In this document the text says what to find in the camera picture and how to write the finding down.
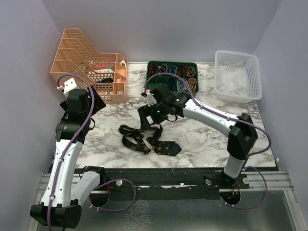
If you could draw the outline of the black floral necktie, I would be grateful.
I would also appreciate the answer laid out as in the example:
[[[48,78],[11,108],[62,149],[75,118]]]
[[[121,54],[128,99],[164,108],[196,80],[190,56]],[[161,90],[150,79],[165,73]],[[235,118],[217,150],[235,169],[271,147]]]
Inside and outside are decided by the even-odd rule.
[[[146,130],[121,125],[118,131],[123,135],[121,138],[122,144],[133,151],[143,154],[151,152],[151,149],[143,140],[143,133],[146,131],[153,131],[152,136],[147,137],[146,140],[152,146],[153,151],[158,155],[176,156],[182,151],[182,148],[175,141],[159,140],[163,133],[163,127],[161,125],[159,125],[159,127],[150,127]]]

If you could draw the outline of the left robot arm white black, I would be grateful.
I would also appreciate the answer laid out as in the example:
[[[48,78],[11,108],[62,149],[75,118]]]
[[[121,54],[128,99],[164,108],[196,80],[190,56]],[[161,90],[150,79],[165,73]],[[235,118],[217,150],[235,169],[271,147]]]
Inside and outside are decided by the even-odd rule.
[[[56,148],[50,179],[40,203],[31,207],[30,216],[47,227],[74,229],[81,218],[82,204],[91,190],[101,190],[106,185],[104,175],[91,172],[88,183],[82,182],[72,188],[77,157],[91,130],[91,116],[106,104],[90,86],[69,91],[60,106],[64,115],[55,129]]]

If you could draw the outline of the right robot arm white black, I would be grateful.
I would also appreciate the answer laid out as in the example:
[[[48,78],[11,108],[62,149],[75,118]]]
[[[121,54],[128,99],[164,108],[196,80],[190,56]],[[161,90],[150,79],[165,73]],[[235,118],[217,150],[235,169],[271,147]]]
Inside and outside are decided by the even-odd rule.
[[[238,183],[238,176],[258,138],[251,116],[246,113],[238,116],[224,113],[202,104],[187,93],[173,93],[162,83],[144,93],[144,96],[147,104],[138,108],[141,129],[150,128],[148,117],[153,124],[159,125],[173,115],[201,122],[225,135],[228,138],[229,157],[221,183],[226,188]]]

